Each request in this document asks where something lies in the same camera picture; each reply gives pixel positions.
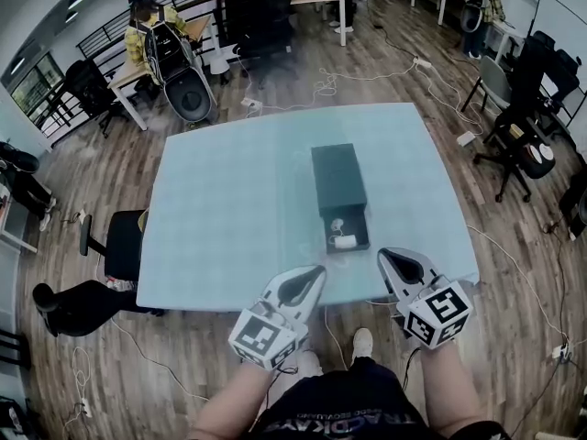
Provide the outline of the person's right white shoe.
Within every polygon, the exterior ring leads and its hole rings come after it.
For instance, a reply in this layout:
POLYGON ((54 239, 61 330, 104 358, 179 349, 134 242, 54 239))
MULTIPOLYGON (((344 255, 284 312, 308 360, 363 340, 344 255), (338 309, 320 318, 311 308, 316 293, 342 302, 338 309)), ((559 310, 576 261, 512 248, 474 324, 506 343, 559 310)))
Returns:
POLYGON ((352 361, 356 358, 371 358, 373 351, 373 337, 368 328, 359 328, 353 336, 352 361))

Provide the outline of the person's dark trousers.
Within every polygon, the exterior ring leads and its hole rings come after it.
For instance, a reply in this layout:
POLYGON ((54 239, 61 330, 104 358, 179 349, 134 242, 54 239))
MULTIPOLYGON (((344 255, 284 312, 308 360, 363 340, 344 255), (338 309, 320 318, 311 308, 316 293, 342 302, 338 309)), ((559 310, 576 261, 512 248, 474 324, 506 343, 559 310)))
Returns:
POLYGON ((392 370, 378 364, 371 357, 355 357, 349 372, 357 376, 367 376, 378 381, 399 384, 399 380, 392 370))

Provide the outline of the person's black printed shirt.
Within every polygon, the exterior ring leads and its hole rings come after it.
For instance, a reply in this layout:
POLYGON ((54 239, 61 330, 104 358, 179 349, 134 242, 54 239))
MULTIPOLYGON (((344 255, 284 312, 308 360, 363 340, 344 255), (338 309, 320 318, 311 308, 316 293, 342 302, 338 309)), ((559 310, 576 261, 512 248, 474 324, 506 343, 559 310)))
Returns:
POLYGON ((332 371, 305 378, 263 412, 247 440, 510 440, 482 421, 451 438, 432 430, 400 384, 332 371))

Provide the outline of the person's white shoe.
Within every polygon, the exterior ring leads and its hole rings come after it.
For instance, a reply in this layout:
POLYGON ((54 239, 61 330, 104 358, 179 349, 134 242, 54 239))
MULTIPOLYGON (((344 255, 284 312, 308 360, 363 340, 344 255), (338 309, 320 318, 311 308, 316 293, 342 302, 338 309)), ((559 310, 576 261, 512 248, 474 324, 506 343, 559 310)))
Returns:
POLYGON ((321 363, 312 350, 304 350, 297 354, 297 367, 300 379, 319 377, 324 374, 321 363))
POLYGON ((356 358, 371 358, 373 351, 373 337, 368 328, 359 328, 353 336, 352 361, 356 358))

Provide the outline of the black office chair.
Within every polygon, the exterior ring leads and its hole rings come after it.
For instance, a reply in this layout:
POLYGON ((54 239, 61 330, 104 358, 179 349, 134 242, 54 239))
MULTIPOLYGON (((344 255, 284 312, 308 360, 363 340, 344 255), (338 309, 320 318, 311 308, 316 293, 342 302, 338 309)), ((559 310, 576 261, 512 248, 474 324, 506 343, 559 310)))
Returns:
POLYGON ((128 120, 124 106, 108 88, 93 60, 77 60, 65 73, 65 91, 72 94, 90 119, 97 119, 104 138, 114 117, 128 120))
MULTIPOLYGON (((143 231, 139 220, 144 210, 113 214, 103 245, 92 236, 93 218, 82 223, 80 254, 89 250, 105 258, 105 275, 116 280, 138 282, 143 231)), ((121 311, 162 316, 163 309, 137 305, 135 290, 118 291, 98 280, 86 280, 65 291, 55 292, 39 283, 32 292, 34 304, 52 336, 82 337, 94 332, 121 311)))
POLYGON ((525 194, 523 201, 529 203, 532 193, 526 183, 526 177, 531 180, 538 180, 548 175, 556 165, 553 161, 537 163, 530 151, 530 146, 538 146, 543 143, 550 147, 548 140, 537 126, 537 121, 531 117, 522 115, 521 112, 509 106, 497 116, 494 127, 490 134, 483 141, 484 144, 491 144, 499 151, 495 155, 477 153, 472 162, 479 164, 488 161, 503 168, 503 178, 499 192, 495 195, 495 201, 500 203, 503 200, 506 185, 512 175, 518 180, 525 194), (521 138, 513 138, 509 133, 511 124, 516 124, 524 131, 521 138))
POLYGON ((247 60, 247 70, 255 71, 259 90, 263 90, 271 58, 291 50, 294 28, 292 0, 245 0, 244 14, 238 22, 235 54, 247 60))
POLYGON ((579 77, 582 65, 580 56, 557 49, 555 39, 541 30, 525 39, 518 58, 520 77, 529 84, 530 93, 565 126, 585 97, 579 77))

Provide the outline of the person's left white shoe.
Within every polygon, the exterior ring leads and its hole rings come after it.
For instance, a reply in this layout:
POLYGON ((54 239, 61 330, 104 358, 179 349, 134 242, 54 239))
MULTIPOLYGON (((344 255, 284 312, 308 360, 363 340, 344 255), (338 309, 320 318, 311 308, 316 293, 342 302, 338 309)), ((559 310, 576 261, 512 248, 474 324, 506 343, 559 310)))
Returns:
POLYGON ((324 374, 321 363, 312 350, 304 350, 297 354, 297 367, 300 379, 319 377, 324 374))

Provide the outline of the grey chair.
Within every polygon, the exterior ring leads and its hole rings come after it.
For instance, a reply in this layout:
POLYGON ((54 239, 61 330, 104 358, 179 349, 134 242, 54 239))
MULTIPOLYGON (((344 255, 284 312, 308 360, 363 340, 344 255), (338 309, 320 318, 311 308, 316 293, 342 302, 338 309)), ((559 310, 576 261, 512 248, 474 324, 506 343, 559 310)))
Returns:
POLYGON ((481 110, 483 111, 488 100, 491 100, 500 110, 509 107, 512 97, 512 88, 504 70, 492 58, 483 56, 480 60, 479 77, 468 95, 460 111, 463 113, 477 90, 482 88, 484 97, 481 110))

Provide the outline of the light blue tablecloth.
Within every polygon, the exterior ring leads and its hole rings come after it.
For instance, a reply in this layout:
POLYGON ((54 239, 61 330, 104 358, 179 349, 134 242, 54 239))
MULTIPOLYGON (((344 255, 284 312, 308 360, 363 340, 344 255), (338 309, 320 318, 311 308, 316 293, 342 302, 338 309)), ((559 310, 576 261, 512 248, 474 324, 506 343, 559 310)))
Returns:
POLYGON ((323 265, 324 305, 382 298, 380 248, 426 255, 447 278, 480 272, 456 193, 414 105, 265 115, 168 137, 142 243, 138 303, 238 312, 277 274, 323 265), (350 144, 370 245, 327 253, 311 150, 350 144))

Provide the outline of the dark window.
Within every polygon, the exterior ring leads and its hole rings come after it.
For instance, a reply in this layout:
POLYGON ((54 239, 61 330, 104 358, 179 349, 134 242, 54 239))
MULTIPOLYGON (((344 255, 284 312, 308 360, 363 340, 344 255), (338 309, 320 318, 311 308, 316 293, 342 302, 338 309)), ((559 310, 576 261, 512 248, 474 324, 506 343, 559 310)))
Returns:
POLYGON ((13 99, 46 137, 62 127, 71 127, 79 114, 79 102, 65 90, 65 75, 47 53, 11 93, 13 99))

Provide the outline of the person's right forearm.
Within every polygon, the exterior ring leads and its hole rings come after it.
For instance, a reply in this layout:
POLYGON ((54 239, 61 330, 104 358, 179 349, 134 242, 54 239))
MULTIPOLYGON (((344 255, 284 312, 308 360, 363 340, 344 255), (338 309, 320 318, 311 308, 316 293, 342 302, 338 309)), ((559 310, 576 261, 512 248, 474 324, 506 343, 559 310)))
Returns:
POLYGON ((423 349, 420 360, 426 416, 432 430, 451 438, 464 427, 484 419, 472 376, 454 342, 437 349, 423 349))

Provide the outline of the whiteboard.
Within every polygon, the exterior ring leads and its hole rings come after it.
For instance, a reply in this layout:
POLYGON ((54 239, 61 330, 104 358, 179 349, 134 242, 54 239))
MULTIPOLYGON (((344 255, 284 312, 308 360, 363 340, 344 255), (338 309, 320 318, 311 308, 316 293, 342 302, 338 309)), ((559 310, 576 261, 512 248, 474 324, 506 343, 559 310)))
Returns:
POLYGON ((587 91, 587 22, 560 0, 537 0, 529 35, 537 31, 555 41, 555 49, 565 50, 574 61, 580 60, 577 70, 580 88, 587 91))

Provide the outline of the black metal railing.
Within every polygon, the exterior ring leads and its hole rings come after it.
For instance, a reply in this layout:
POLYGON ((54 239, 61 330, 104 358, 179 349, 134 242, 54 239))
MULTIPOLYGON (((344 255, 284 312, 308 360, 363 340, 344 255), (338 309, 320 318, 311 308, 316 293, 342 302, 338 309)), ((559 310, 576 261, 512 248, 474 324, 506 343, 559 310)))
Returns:
MULTIPOLYGON (((203 0, 155 0, 164 5, 171 6, 176 11, 181 12, 193 6, 203 3, 203 0)), ((82 39, 76 48, 86 59, 92 59, 106 50, 112 48, 118 42, 124 39, 126 28, 129 26, 130 10, 127 9, 122 13, 109 19, 98 29, 82 39)))

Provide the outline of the dark grey drawer box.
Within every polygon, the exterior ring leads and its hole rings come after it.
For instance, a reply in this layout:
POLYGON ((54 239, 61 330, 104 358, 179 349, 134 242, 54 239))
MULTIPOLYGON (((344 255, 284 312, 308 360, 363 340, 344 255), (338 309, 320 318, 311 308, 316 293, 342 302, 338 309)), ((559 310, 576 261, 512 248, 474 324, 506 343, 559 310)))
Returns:
POLYGON ((365 217, 367 195, 354 146, 339 144, 311 148, 318 212, 324 222, 328 254, 365 250, 371 246, 365 217), (332 231, 335 218, 344 221, 341 231, 332 231), (335 249, 331 237, 354 235, 353 249, 335 249))

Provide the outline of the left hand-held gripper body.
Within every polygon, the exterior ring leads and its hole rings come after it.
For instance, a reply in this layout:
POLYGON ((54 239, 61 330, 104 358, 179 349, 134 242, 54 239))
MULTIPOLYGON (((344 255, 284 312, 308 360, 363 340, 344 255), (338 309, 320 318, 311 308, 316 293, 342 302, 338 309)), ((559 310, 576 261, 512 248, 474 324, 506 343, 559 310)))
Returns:
POLYGON ((265 370, 278 368, 307 339, 310 313, 259 298, 244 309, 228 338, 235 353, 265 370))

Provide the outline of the person's left forearm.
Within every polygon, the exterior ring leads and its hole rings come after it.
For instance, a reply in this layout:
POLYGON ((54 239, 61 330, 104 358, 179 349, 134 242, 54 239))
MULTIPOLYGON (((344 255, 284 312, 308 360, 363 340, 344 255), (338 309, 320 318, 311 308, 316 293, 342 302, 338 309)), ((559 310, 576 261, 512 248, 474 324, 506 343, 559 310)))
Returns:
POLYGON ((208 401, 186 440, 236 440, 253 425, 273 373, 243 362, 227 385, 208 401))

